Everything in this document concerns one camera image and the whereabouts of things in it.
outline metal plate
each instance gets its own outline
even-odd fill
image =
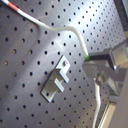
[[[21,10],[52,27],[74,26],[89,53],[125,39],[112,0],[11,0]],[[40,91],[65,55],[71,67],[65,91],[52,103]],[[0,1],[0,127],[90,128],[95,110],[94,83],[82,69],[83,53],[72,32],[53,33],[24,19]],[[111,93],[101,88],[102,106]]]

